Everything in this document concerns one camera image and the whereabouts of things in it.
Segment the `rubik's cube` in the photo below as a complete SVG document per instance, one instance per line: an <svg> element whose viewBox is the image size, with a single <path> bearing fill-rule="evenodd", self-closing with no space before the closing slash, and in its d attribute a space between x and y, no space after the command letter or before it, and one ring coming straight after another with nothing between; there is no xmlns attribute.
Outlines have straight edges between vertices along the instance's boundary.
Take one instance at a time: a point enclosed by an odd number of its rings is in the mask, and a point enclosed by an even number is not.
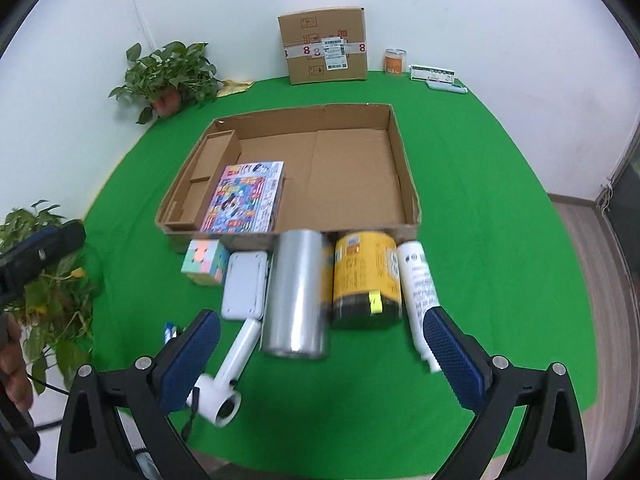
<svg viewBox="0 0 640 480"><path fill-rule="evenodd" d="M222 285L230 253L218 240L192 240L182 272L199 285Z"/></svg>

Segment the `plant pot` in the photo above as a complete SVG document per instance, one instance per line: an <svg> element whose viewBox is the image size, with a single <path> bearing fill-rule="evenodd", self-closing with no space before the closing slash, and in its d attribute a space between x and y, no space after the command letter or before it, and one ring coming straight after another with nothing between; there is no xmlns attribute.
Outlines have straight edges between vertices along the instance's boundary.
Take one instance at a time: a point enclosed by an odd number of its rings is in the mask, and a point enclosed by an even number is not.
<svg viewBox="0 0 640 480"><path fill-rule="evenodd" d="M151 105L160 117L171 117L177 114L182 106L180 92L175 86L168 86Z"/></svg>

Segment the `metal screw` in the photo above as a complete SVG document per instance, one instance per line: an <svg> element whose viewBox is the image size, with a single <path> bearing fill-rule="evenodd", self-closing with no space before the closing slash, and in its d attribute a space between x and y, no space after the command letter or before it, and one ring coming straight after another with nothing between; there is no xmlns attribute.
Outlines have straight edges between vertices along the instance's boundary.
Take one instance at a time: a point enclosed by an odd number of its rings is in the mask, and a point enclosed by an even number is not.
<svg viewBox="0 0 640 480"><path fill-rule="evenodd" d="M507 366L509 366L508 359L506 357L502 357L501 355L495 356L493 359L491 359L491 362L496 368L500 368L500 370L504 370Z"/></svg>
<svg viewBox="0 0 640 480"><path fill-rule="evenodd" d="M151 357L139 357L136 360L136 368L138 370L146 370L147 368L149 368L151 366Z"/></svg>
<svg viewBox="0 0 640 480"><path fill-rule="evenodd" d="M566 373L566 368L562 363L554 363L551 369L558 375L564 375Z"/></svg>
<svg viewBox="0 0 640 480"><path fill-rule="evenodd" d="M92 371L92 368L90 365L82 365L79 369L78 369L78 375L80 377L87 377L87 375L89 375Z"/></svg>

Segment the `yellow can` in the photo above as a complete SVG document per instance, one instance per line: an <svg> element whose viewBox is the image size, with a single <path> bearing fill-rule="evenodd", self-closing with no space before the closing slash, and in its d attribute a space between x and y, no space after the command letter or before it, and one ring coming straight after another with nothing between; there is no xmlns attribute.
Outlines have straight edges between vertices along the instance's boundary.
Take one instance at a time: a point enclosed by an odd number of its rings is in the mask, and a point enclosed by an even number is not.
<svg viewBox="0 0 640 480"><path fill-rule="evenodd" d="M350 233L335 246L334 326L379 328L400 321L398 254L390 236Z"/></svg>

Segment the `open cardboard tray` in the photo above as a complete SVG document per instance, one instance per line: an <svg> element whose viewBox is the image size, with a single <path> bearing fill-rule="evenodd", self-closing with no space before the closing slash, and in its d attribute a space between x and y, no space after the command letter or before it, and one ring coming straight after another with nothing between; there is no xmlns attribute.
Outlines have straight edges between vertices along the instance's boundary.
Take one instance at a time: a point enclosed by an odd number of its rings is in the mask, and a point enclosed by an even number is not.
<svg viewBox="0 0 640 480"><path fill-rule="evenodd" d="M284 161L274 230L199 232L226 166ZM393 109L331 104L265 110L214 120L162 199L156 225L177 251L191 239L219 238L230 250L269 250L277 233L313 229L339 235L378 230L413 240L420 204Z"/></svg>

